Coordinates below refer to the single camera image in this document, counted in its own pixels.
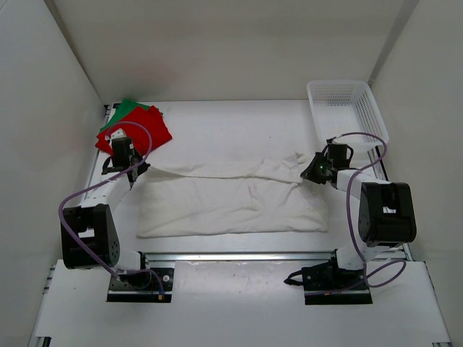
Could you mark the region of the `white t shirt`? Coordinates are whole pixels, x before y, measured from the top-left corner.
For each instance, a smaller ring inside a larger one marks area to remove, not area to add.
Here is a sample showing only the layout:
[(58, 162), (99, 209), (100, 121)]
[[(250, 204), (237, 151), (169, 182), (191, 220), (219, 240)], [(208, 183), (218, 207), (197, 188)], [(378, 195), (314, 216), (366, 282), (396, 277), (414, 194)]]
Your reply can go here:
[(137, 231), (142, 239), (274, 232), (326, 232), (328, 207), (301, 176), (307, 156), (148, 169)]

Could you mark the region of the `green t shirt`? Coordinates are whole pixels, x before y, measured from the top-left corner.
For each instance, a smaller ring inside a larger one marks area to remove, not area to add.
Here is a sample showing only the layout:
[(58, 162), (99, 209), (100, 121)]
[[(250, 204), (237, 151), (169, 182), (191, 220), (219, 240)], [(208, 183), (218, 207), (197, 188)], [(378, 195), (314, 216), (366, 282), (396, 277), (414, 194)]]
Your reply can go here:
[(133, 110), (135, 110), (137, 107), (141, 107), (144, 110), (148, 110), (150, 106), (138, 103), (136, 101), (130, 100), (130, 99), (124, 99), (120, 106), (118, 108), (113, 108), (114, 109), (114, 114), (111, 116), (111, 118), (108, 120), (108, 122), (100, 128), (100, 132), (103, 130), (107, 129), (110, 127), (113, 123), (116, 123), (120, 120), (122, 120), (125, 116), (127, 116), (129, 113), (131, 113)]

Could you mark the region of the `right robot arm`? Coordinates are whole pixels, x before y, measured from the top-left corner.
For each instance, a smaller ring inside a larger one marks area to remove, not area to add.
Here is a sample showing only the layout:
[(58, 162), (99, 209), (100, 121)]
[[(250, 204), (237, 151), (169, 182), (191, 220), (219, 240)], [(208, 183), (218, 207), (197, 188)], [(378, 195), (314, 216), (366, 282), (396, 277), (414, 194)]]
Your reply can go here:
[(347, 211), (350, 244), (332, 252), (328, 261), (288, 275), (285, 284), (314, 295), (334, 295), (369, 288), (367, 263), (380, 253), (415, 240), (417, 226), (408, 184), (375, 179), (350, 166), (353, 149), (328, 143), (301, 173), (305, 180), (330, 184), (344, 192), (346, 204), (359, 202), (358, 217)]

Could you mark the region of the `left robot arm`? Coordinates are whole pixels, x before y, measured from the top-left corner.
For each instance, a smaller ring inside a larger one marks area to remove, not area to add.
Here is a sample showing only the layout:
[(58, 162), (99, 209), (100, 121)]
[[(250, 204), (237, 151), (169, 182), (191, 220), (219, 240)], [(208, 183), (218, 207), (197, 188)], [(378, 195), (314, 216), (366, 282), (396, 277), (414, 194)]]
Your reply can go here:
[(149, 165), (136, 151), (132, 140), (111, 141), (113, 154), (103, 163), (101, 182), (76, 207), (61, 207), (61, 247), (69, 269), (106, 268), (121, 275), (136, 289), (149, 286), (152, 272), (142, 252), (125, 250), (119, 242), (113, 212)]

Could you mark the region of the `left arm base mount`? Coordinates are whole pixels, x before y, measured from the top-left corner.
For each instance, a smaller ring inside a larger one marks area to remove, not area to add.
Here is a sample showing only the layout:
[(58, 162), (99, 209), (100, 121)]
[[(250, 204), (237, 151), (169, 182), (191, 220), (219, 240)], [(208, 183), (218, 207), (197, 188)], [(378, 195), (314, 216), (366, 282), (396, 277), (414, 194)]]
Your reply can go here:
[(143, 272), (123, 275), (109, 281), (106, 301), (109, 303), (171, 303), (175, 263), (158, 261), (141, 253)]

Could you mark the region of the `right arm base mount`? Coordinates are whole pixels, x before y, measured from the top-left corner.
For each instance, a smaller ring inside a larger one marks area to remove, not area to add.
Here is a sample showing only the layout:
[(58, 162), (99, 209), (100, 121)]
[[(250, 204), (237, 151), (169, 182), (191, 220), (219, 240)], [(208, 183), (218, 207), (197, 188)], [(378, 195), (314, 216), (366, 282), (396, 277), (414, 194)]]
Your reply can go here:
[(362, 270), (343, 270), (332, 261), (302, 268), (305, 305), (372, 304)]

